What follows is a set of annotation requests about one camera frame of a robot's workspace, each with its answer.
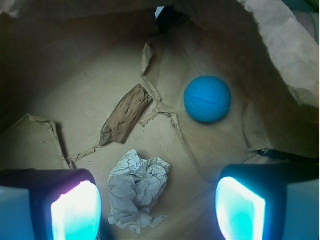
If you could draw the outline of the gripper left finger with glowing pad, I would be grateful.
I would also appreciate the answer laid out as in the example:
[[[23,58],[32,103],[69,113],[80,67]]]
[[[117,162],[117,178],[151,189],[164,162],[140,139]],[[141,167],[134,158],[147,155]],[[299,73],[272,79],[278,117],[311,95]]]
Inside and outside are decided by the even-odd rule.
[[[0,172],[2,240],[95,240],[102,198],[86,169]]]

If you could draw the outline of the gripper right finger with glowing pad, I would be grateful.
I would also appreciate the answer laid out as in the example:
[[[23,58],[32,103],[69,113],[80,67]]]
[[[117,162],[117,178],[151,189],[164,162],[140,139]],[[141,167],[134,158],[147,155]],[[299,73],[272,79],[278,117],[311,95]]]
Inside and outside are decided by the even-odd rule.
[[[318,240],[319,166],[293,163],[231,164],[215,191],[226,240]]]

